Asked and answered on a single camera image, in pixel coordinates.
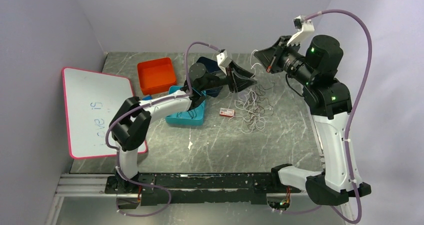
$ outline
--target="blue tray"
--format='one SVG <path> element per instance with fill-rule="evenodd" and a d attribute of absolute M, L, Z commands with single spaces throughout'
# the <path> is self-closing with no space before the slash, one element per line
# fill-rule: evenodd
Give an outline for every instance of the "blue tray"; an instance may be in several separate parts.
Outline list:
<path fill-rule="evenodd" d="M 168 94 L 172 94 L 181 86 L 171 86 Z M 177 112 L 165 117 L 168 124 L 201 126 L 205 120 L 205 101 L 200 106 L 190 111 Z"/>

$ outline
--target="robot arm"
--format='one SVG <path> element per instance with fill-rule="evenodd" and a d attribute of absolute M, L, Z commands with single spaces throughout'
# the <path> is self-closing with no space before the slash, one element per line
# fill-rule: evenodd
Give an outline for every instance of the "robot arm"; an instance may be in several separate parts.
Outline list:
<path fill-rule="evenodd" d="M 314 203 L 338 206 L 355 196 L 352 182 L 359 185 L 360 197 L 371 193 L 371 186 L 359 175 L 352 143 L 348 141 L 347 151 L 343 137 L 352 110 L 349 89 L 335 78 L 343 50 L 335 38 L 317 35 L 306 56 L 300 55 L 300 42 L 313 33 L 314 26 L 310 20 L 302 21 L 301 17 L 294 20 L 294 25 L 298 29 L 295 35 L 281 36 L 273 46 L 255 52 L 254 56 L 268 73 L 286 72 L 286 77 L 303 85 L 302 97 L 323 147 L 325 170 L 308 171 L 291 164 L 272 170 L 283 185 L 306 191 Z M 347 160 L 347 152 L 350 152 L 351 161 Z M 349 162 L 354 181 L 350 180 Z"/>
<path fill-rule="evenodd" d="M 200 106 L 206 99 L 202 91 L 228 86 L 230 92 L 237 93 L 256 84 L 256 80 L 252 78 L 254 74 L 239 67 L 226 51 L 222 51 L 217 58 L 222 70 L 209 73 L 202 63 L 195 63 L 190 67 L 188 79 L 193 88 L 190 96 L 184 96 L 189 93 L 186 81 L 180 90 L 167 96 L 153 100 L 140 100 L 135 96 L 125 100 L 110 122 L 111 124 L 130 110 L 150 104 L 145 109 L 139 109 L 122 119 L 111 130 L 112 138 L 119 148 L 119 166 L 126 177 L 134 181 L 138 179 L 138 148 L 146 139 L 150 123 L 171 114 L 189 111 Z M 133 189 L 133 186 L 127 181 L 121 182 L 126 183 L 123 187 L 126 187 L 128 191 Z"/>

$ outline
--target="marble tabletop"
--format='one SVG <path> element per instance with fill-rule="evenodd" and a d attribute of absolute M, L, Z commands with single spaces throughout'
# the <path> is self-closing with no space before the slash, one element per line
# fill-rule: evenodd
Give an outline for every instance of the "marble tabletop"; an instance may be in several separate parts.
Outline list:
<path fill-rule="evenodd" d="M 190 53 L 189 65 L 201 56 L 213 58 L 214 54 Z M 171 58 L 177 83 L 182 85 L 185 81 L 182 53 L 110 52 L 103 72 L 129 78 L 136 96 L 143 97 L 137 64 L 163 57 Z M 250 54 L 232 54 L 232 58 L 239 66 L 250 69 Z M 320 171 L 320 157 L 305 102 L 286 85 L 284 73 L 269 74 L 259 65 L 255 69 L 258 84 L 272 87 L 265 96 L 274 111 L 264 106 L 267 117 L 264 130 L 244 134 L 241 117 L 219 116 L 220 108 L 235 109 L 237 115 L 246 115 L 235 107 L 237 95 L 224 87 L 218 97 L 206 99 L 201 126 L 169 125 L 164 118 L 153 122 L 147 133 L 148 152 L 138 155 L 138 170 L 144 173 L 269 172 L 275 166 L 292 163 L 298 168 Z M 301 89 L 295 81 L 292 83 L 294 88 Z M 70 172 L 112 173 L 115 164 L 115 157 L 80 159 L 73 162 Z"/>

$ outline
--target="tangled cable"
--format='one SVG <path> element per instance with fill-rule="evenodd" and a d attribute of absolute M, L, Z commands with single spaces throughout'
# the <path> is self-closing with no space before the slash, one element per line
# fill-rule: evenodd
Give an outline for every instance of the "tangled cable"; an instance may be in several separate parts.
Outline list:
<path fill-rule="evenodd" d="M 198 112 L 196 111 L 196 109 L 192 109 L 192 110 L 188 110 L 188 111 L 180 111 L 176 113 L 176 118 L 187 118 L 190 117 L 191 119 L 196 119 L 198 116 Z"/>
<path fill-rule="evenodd" d="M 250 54 L 250 69 L 254 70 L 253 75 L 256 74 L 255 65 L 260 65 L 259 62 L 252 64 L 252 55 L 258 50 L 253 50 Z M 262 85 L 256 85 L 254 89 L 249 88 L 248 92 L 239 92 L 238 99 L 234 100 L 234 106 L 242 111 L 247 112 L 247 116 L 239 115 L 233 116 L 232 118 L 242 118 L 240 131 L 244 134 L 251 134 L 254 130 L 263 131 L 265 125 L 267 124 L 265 116 L 266 109 L 263 104 L 267 101 L 267 106 L 272 110 L 272 115 L 274 115 L 274 106 L 271 105 L 270 100 L 266 97 L 266 91 L 272 89 L 275 86 L 275 83 L 272 83 L 272 86 L 269 88 L 264 88 Z"/>

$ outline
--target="small box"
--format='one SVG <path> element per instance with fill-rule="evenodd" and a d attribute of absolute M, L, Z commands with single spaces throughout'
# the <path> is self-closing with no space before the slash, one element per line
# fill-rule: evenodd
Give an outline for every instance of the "small box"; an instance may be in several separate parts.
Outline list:
<path fill-rule="evenodd" d="M 228 108 L 222 108 L 219 110 L 219 115 L 220 116 L 224 116 L 224 117 L 234 117 L 234 115 L 236 114 L 236 111 L 234 111 L 233 109 L 228 109 Z"/>

